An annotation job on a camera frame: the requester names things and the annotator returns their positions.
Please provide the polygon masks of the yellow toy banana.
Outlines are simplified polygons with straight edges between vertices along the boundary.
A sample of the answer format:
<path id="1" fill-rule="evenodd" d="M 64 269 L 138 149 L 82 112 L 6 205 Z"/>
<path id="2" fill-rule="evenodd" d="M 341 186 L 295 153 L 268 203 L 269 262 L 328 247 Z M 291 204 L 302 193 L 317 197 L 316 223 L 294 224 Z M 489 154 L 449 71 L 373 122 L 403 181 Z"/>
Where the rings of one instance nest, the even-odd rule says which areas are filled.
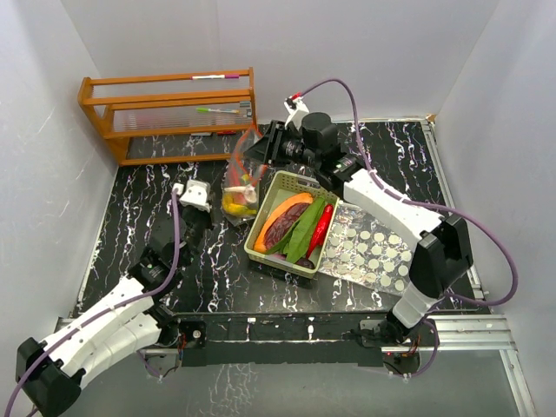
<path id="1" fill-rule="evenodd" d="M 256 215 L 257 210 L 250 208 L 249 206 L 237 204 L 234 202 L 233 199 L 222 198 L 222 209 L 225 213 L 236 216 L 249 216 L 249 215 Z"/>

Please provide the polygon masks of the clear bag of white discs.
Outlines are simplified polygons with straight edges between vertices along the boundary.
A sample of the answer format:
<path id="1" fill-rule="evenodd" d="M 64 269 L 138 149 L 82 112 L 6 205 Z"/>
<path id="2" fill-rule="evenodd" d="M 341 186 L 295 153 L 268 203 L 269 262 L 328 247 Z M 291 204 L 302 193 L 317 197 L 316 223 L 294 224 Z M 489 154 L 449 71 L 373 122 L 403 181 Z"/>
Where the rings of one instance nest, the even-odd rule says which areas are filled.
<path id="1" fill-rule="evenodd" d="M 390 228 L 352 204 L 338 204 L 319 271 L 377 292 L 400 296 L 412 252 Z"/>

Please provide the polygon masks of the pale green perforated basket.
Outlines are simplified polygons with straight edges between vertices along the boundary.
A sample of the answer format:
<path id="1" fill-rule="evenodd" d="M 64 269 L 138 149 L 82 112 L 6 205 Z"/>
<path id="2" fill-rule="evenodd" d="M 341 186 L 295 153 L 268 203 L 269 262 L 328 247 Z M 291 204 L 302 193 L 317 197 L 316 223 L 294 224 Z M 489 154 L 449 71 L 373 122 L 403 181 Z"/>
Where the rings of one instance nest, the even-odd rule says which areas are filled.
<path id="1" fill-rule="evenodd" d="M 285 170 L 278 171 L 275 173 L 273 177 L 273 180 L 268 188 L 268 192 L 265 195 L 265 198 L 259 208 L 258 214 L 253 223 L 253 226 L 248 234 L 248 238 L 244 244 L 244 249 L 248 254 L 250 260 L 258 261 L 259 263 L 268 265 L 270 267 L 278 268 L 287 271 L 291 274 L 299 275 L 305 278 L 314 277 L 321 263 L 323 249 L 328 239 L 328 232 L 323 245 L 317 247 L 309 258 L 307 258 L 306 255 L 304 256 L 304 258 L 307 258 L 314 263 L 314 269 L 302 268 L 294 265 L 293 263 L 287 261 L 281 261 L 276 257 L 279 253 L 266 255 L 254 251 L 255 240 L 260 234 L 264 222 L 268 219 L 272 211 L 276 209 L 278 205 L 280 205 L 290 196 L 299 193 L 305 193 L 305 192 L 311 194 L 314 200 L 317 197 L 322 197 L 325 199 L 326 205 L 327 204 L 334 205 L 334 213 L 332 215 L 332 220 L 328 227 L 328 232 L 329 232 L 331 224 L 334 220 L 336 207 L 338 205 L 338 197 L 333 193 L 326 191 L 313 178 L 309 178 L 303 175 L 297 175 L 291 172 L 287 172 Z"/>

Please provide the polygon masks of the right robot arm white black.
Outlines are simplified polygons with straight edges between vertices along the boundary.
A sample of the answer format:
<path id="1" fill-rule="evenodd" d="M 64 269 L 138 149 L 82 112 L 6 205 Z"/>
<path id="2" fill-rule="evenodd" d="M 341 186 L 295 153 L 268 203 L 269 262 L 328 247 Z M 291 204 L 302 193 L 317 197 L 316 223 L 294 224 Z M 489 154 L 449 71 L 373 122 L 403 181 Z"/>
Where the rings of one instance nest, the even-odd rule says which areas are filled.
<path id="1" fill-rule="evenodd" d="M 459 215 L 443 216 L 397 194 L 375 172 L 365 169 L 361 156 L 342 148 L 338 129 L 325 113 L 310 113 L 299 126 L 271 122 L 244 155 L 269 166 L 298 163 L 309 167 L 325 190 L 364 209 L 410 249 L 409 283 L 384 321 L 363 333 L 368 340 L 408 344 L 431 308 L 473 266 L 466 221 Z"/>

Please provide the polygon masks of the purple toy eggplant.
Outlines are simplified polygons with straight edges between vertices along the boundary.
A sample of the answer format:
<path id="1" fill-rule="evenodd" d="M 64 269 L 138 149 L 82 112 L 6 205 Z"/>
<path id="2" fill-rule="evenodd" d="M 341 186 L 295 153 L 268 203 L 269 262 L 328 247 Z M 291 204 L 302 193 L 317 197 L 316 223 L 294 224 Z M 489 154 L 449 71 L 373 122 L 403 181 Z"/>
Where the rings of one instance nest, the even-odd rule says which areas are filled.
<path id="1" fill-rule="evenodd" d="M 276 257 L 281 261 L 287 261 L 287 257 L 285 255 L 278 254 Z M 314 263 L 312 261 L 310 261 L 309 259 L 304 258 L 304 257 L 297 260 L 295 262 L 295 265 L 299 266 L 299 267 L 302 267 L 302 268 L 314 269 Z"/>

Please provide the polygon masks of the red toy chili pepper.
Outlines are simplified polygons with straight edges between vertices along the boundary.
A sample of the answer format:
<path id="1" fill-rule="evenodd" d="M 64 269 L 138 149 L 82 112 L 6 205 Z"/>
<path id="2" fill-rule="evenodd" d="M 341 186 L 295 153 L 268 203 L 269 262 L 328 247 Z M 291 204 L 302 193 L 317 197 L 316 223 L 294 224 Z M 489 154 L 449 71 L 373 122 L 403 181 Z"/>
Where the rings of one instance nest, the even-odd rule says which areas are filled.
<path id="1" fill-rule="evenodd" d="M 306 253 L 307 258 L 311 256 L 311 254 L 314 252 L 314 250 L 317 247 L 323 245 L 328 232 L 329 224 L 332 220 L 333 213 L 334 213 L 334 205 L 327 204 L 323 209 L 321 218 L 319 219 L 319 221 L 315 226 L 314 233 L 312 235 L 311 241 L 308 246 L 308 251 Z"/>

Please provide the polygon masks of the wooden shelf rack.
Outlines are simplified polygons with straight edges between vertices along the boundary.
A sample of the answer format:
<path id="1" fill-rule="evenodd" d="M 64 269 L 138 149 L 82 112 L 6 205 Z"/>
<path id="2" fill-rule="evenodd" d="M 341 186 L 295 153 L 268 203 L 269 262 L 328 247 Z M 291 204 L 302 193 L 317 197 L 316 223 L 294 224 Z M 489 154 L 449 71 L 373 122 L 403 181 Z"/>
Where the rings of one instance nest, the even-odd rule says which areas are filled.
<path id="1" fill-rule="evenodd" d="M 192 76 L 239 74 L 239 79 L 191 80 Z M 119 166 L 159 163 L 223 161 L 232 146 L 205 154 L 186 150 L 176 156 L 130 154 L 138 139 L 182 139 L 195 136 L 209 141 L 221 139 L 217 131 L 241 133 L 257 124 L 255 72 L 253 68 L 155 76 L 90 78 L 82 80 L 77 101 L 83 113 L 104 140 Z M 253 116 L 199 113 L 195 108 L 239 109 L 250 101 Z"/>

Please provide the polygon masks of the green marker pen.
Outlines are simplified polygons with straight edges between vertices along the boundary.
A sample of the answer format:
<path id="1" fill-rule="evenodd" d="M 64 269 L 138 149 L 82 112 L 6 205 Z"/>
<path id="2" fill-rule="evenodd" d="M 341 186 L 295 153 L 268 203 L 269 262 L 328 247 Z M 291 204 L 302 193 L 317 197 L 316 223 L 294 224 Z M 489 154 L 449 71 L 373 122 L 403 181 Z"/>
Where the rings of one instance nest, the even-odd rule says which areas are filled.
<path id="1" fill-rule="evenodd" d="M 195 108 L 199 113 L 220 113 L 220 114 L 231 114 L 231 115 L 239 115 L 241 112 L 238 109 L 214 109 L 214 108 L 202 108 L 197 107 Z"/>

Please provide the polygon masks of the green toy leaf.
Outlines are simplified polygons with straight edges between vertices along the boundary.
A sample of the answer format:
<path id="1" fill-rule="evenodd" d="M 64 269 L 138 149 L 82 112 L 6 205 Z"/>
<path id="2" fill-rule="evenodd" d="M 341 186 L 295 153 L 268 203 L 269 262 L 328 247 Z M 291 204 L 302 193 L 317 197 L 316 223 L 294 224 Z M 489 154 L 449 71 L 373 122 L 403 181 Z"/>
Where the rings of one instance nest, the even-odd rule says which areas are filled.
<path id="1" fill-rule="evenodd" d="M 286 234 L 269 250 L 266 255 L 280 253 L 286 256 L 286 261 L 297 263 L 305 256 L 316 224 L 321 218 L 326 201 L 317 197 L 293 223 Z"/>

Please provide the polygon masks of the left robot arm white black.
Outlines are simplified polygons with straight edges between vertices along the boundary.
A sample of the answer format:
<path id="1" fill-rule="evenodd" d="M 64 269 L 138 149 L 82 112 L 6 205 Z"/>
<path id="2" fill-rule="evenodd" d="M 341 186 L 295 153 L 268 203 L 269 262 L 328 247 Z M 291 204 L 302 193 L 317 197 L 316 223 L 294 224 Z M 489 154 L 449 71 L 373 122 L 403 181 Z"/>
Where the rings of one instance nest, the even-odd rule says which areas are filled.
<path id="1" fill-rule="evenodd" d="M 172 210 L 170 238 L 150 240 L 108 294 L 55 333 L 40 341 L 29 337 L 17 348 L 17 391 L 41 415 L 63 414 L 99 374 L 136 351 L 177 341 L 180 327 L 161 299 L 193 264 L 212 214 L 209 204 Z"/>

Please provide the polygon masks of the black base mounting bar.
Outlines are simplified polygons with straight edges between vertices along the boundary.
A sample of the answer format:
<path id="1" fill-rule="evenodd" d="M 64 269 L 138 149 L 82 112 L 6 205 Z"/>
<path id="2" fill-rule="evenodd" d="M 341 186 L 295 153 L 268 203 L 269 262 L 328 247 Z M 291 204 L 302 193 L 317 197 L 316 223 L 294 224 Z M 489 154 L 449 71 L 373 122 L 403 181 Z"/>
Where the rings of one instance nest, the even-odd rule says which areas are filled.
<path id="1" fill-rule="evenodd" d="M 426 324 L 399 339 L 384 313 L 178 314 L 147 356 L 175 355 L 182 367 L 345 363 L 381 367 L 390 354 L 438 346 Z"/>

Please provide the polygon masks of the dark red toy sweet potato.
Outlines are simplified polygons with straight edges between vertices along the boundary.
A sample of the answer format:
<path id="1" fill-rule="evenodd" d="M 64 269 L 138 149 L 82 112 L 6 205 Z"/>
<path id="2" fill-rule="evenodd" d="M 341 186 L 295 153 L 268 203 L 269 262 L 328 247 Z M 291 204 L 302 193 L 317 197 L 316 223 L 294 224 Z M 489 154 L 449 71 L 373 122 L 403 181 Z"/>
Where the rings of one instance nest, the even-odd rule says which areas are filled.
<path id="1" fill-rule="evenodd" d="M 277 244 L 290 230 L 294 222 L 304 213 L 309 206 L 307 202 L 298 202 L 288 205 L 270 224 L 263 236 L 265 251 Z"/>

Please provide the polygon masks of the pink white marker pen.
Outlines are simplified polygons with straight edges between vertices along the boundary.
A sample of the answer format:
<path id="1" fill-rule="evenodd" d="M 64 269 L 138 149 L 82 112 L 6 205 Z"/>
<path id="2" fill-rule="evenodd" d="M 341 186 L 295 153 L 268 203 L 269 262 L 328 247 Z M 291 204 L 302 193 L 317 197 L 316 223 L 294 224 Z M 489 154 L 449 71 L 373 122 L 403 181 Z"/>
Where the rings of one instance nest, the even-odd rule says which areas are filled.
<path id="1" fill-rule="evenodd" d="M 192 76 L 190 79 L 197 81 L 197 80 L 221 80 L 221 79 L 239 79 L 239 74 L 211 74 L 211 75 L 202 75 L 202 76 Z"/>

